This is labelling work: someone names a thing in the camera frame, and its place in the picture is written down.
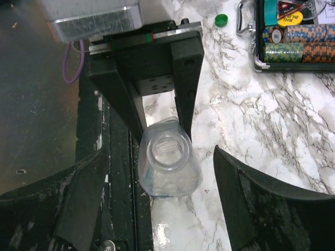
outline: wire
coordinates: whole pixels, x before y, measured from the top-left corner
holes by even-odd
[[[68,48],[66,50],[66,54],[64,56],[64,60],[63,60],[63,70],[62,70],[62,75],[63,75],[63,79],[65,81],[65,83],[67,84],[73,84],[80,76],[80,73],[82,72],[83,70],[83,67],[84,67],[84,62],[85,62],[85,47],[84,47],[84,41],[81,39],[79,40],[79,44],[80,44],[80,53],[81,53],[81,56],[80,56],[80,64],[79,64],[79,68],[78,68],[78,71],[77,73],[74,75],[74,77],[72,79],[68,79],[67,76],[66,76],[66,73],[65,73],[65,70],[66,70],[66,64],[68,62],[68,57],[69,57],[69,51],[70,51],[70,48],[71,48],[71,44],[72,42],[70,42],[68,44]]]

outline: case handle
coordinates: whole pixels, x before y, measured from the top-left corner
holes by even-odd
[[[239,36],[244,35],[246,32],[255,32],[253,23],[248,24],[246,27],[242,29],[242,7],[249,0],[241,0],[239,5],[237,6],[237,26],[236,26],[236,34]]]

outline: bottle opening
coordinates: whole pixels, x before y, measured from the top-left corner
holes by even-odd
[[[153,164],[165,170],[174,170],[188,159],[187,142],[182,136],[164,135],[152,142]]]

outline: metal box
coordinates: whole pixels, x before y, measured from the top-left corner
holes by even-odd
[[[122,33],[143,26],[140,0],[38,0],[62,42]]]

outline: stack of poker chips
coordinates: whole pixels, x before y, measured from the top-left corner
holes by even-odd
[[[282,43],[283,29],[279,26],[268,26],[263,31],[264,43]]]
[[[303,43],[267,43],[264,48],[264,60],[268,63],[299,63],[303,55]]]
[[[335,62],[335,43],[304,43],[304,56],[302,62]]]
[[[266,42],[265,62],[335,63],[335,25],[287,26],[282,42]]]

